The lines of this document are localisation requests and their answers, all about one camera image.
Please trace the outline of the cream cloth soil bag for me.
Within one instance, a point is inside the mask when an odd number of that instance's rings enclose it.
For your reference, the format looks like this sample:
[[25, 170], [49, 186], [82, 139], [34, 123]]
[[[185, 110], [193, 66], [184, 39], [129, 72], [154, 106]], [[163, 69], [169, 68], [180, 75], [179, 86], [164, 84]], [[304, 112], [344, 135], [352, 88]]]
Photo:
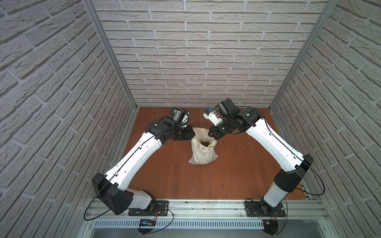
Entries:
[[208, 135], [209, 130], [193, 128], [195, 136], [191, 140], [192, 156], [189, 163], [192, 165], [205, 165], [214, 162], [218, 155], [215, 153], [217, 140]]

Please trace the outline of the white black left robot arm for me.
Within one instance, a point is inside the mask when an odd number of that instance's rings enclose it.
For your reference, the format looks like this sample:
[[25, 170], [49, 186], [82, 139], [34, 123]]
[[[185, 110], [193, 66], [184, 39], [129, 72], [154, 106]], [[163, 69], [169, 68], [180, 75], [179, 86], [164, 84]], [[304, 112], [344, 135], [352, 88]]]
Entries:
[[97, 173], [93, 179], [95, 198], [116, 215], [127, 209], [136, 209], [145, 215], [155, 215], [156, 198], [146, 190], [137, 191], [129, 185], [148, 158], [166, 141], [191, 140], [195, 136], [188, 125], [189, 114], [165, 116], [152, 121], [135, 146], [113, 168], [104, 174]]

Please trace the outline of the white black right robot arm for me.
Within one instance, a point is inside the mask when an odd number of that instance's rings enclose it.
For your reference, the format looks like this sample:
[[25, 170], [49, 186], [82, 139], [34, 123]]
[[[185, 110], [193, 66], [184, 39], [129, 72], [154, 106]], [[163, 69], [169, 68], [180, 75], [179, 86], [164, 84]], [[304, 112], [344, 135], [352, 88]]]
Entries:
[[215, 109], [207, 108], [203, 116], [213, 123], [208, 133], [210, 137], [219, 140], [235, 130], [245, 132], [258, 141], [280, 165], [281, 170], [259, 202], [259, 210], [264, 216], [275, 214], [282, 199], [297, 189], [311, 168], [313, 157], [309, 154], [303, 155], [279, 137], [253, 107], [240, 110], [233, 104], [220, 103]]

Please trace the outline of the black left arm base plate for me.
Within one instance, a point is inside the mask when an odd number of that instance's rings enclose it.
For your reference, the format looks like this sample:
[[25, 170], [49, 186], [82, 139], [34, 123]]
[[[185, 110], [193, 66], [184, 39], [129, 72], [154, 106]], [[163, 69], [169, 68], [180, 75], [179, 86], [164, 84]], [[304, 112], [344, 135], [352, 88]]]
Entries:
[[129, 216], [163, 216], [166, 217], [168, 215], [169, 211], [169, 201], [168, 200], [156, 200], [152, 201], [149, 206], [142, 210], [142, 209], [129, 209], [128, 215]]

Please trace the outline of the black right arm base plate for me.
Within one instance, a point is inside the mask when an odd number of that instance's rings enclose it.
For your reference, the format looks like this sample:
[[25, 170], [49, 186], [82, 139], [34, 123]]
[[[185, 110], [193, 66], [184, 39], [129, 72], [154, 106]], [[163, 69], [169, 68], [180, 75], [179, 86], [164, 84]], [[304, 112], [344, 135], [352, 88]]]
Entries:
[[244, 206], [248, 217], [286, 217], [286, 209], [281, 202], [276, 207], [271, 207], [264, 200], [246, 200]]

